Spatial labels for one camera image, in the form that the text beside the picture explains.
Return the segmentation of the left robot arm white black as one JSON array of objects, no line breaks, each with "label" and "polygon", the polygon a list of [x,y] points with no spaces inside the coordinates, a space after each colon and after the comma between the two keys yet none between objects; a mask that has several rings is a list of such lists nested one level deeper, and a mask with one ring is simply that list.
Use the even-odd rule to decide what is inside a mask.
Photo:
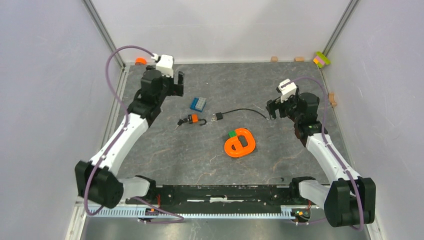
[{"label": "left robot arm white black", "polygon": [[157,190],[155,181],[140,175],[117,178],[123,160],[136,141],[149,129],[168,96],[184,95],[182,71],[176,76],[165,76],[156,66],[147,66],[140,79],[140,88],[126,107],[125,116],[114,134],[89,161],[79,161],[75,168],[78,195],[100,208],[113,209],[121,200],[139,197],[145,204],[153,203]]}]

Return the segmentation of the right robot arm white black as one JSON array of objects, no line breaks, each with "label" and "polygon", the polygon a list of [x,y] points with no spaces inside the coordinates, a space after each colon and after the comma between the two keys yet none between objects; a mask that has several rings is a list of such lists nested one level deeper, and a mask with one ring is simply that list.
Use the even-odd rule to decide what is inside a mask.
[{"label": "right robot arm white black", "polygon": [[309,200],[322,208],[332,227],[349,226],[361,231],[375,220],[376,184],[357,173],[333,145],[318,120],[319,104],[320,98],[308,92],[266,103],[271,119],[280,116],[293,121],[296,137],[315,157],[330,184],[325,186],[312,177],[296,177],[288,196],[295,204]]}]

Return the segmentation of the orange black padlock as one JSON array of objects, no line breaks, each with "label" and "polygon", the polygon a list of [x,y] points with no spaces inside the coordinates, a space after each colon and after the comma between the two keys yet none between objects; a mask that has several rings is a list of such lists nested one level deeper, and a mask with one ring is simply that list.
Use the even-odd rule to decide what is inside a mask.
[{"label": "orange black padlock", "polygon": [[187,121],[189,124],[198,124],[199,126],[204,126],[207,124],[207,120],[204,118],[199,118],[197,114],[189,114],[187,116]]}]

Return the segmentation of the black cable loop lock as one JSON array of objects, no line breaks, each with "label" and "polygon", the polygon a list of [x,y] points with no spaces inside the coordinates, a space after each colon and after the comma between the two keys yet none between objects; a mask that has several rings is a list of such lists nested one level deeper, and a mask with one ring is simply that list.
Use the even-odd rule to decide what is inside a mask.
[{"label": "black cable loop lock", "polygon": [[234,113],[234,112],[239,112],[239,111],[249,111],[249,112],[253,112],[256,113],[258,115],[260,115],[261,117],[263,117],[264,119],[266,119],[267,121],[269,120],[268,117],[266,117],[264,114],[262,114],[261,112],[254,110],[254,109],[250,109],[250,108],[237,108],[237,109],[233,109],[233,110],[229,110],[229,111],[225,111],[225,112],[217,112],[215,113],[213,116],[216,117],[218,120],[222,120],[224,118],[224,115],[226,114],[230,114],[230,113]]}]

